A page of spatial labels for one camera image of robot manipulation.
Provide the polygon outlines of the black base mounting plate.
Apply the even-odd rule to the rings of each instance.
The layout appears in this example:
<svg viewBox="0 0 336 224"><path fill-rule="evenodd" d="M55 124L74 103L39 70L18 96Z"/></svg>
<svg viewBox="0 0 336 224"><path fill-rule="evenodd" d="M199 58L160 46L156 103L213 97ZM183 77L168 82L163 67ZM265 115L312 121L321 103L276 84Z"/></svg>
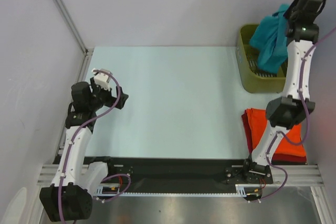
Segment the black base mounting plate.
<svg viewBox="0 0 336 224"><path fill-rule="evenodd" d="M271 185L271 170L264 176L249 173L244 159L117 158L86 156L89 165L105 162L108 174L129 174L122 187L136 194L224 194L237 184Z"/></svg>

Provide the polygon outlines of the olive green plastic basket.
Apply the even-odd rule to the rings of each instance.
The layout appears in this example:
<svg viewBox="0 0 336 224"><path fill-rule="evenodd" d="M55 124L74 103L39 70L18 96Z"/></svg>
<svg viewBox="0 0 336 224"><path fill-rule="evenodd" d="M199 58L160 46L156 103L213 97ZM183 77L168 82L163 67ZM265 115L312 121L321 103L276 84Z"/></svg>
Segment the olive green plastic basket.
<svg viewBox="0 0 336 224"><path fill-rule="evenodd" d="M246 24L238 32L235 55L243 88L249 93L281 93L285 85L288 61L281 65L276 74L258 69L259 51L249 45L257 27L257 24Z"/></svg>

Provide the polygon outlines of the red folded t shirt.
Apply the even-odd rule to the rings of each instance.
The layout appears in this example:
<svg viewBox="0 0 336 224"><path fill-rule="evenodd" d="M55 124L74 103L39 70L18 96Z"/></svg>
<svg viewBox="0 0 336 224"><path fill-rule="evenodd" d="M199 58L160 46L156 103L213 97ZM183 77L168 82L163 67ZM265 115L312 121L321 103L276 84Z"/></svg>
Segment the red folded t shirt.
<svg viewBox="0 0 336 224"><path fill-rule="evenodd" d="M247 139L248 150L251 153L259 144L266 129L266 111L263 109L249 108L242 114L242 122ZM301 141L301 125L295 125L286 136L294 143ZM292 145L285 138L279 143L272 163L305 164L307 162L306 151L303 145Z"/></svg>

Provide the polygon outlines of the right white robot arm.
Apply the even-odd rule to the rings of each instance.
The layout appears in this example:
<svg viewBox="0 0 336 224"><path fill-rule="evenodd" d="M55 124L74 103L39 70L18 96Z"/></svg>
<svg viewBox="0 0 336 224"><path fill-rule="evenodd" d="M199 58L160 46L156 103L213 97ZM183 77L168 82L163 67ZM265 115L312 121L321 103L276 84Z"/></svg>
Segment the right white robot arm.
<svg viewBox="0 0 336 224"><path fill-rule="evenodd" d="M303 144L291 140L288 133L302 121L308 122L315 109L316 104L310 100L309 94L311 59L319 42L319 26L314 21L323 11L326 1L294 0L284 13L288 54L286 81L281 96L267 104L266 129L244 162L242 177L249 183L271 176L271 160L283 139L294 146Z"/></svg>

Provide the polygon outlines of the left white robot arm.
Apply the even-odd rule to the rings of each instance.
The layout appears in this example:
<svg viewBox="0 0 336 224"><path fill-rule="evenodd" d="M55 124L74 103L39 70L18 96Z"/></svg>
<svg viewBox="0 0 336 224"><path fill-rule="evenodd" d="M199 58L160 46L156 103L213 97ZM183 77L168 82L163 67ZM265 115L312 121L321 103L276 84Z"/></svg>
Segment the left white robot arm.
<svg viewBox="0 0 336 224"><path fill-rule="evenodd" d="M52 222L88 219L92 212L93 195L99 184L115 178L116 169L104 161L92 162L88 170L82 172L96 120L113 109L121 110L129 97L118 84L117 95L112 95L110 81L114 80L110 72L95 70L89 82L77 82L71 87L72 102L65 121L64 150L50 186L43 187L39 194ZM97 115L97 111L104 106L108 109Z"/></svg>

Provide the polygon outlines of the aluminium frame rail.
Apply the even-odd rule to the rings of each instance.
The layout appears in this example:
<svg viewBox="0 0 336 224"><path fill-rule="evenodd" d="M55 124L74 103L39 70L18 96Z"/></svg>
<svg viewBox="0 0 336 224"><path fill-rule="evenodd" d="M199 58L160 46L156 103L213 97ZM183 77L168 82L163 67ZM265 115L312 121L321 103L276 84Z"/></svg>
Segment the aluminium frame rail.
<svg viewBox="0 0 336 224"><path fill-rule="evenodd" d="M287 182L285 186L290 187L323 187L324 182L317 165L284 165L280 166L287 174ZM58 165L47 164L41 169L37 180L39 186L49 186L55 173L58 170ZM267 187L279 187L285 180L285 174L282 170L271 168L272 178L274 183Z"/></svg>

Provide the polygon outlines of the teal t shirt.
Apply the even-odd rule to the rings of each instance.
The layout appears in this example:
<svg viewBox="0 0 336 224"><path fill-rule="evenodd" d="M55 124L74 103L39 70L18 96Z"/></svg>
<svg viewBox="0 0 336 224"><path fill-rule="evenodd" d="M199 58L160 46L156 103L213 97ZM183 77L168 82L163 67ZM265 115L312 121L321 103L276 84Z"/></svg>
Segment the teal t shirt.
<svg viewBox="0 0 336 224"><path fill-rule="evenodd" d="M276 74L288 58L287 20L283 16L288 8L288 4L282 4L271 16L264 17L249 41L259 50L257 67L262 71Z"/></svg>

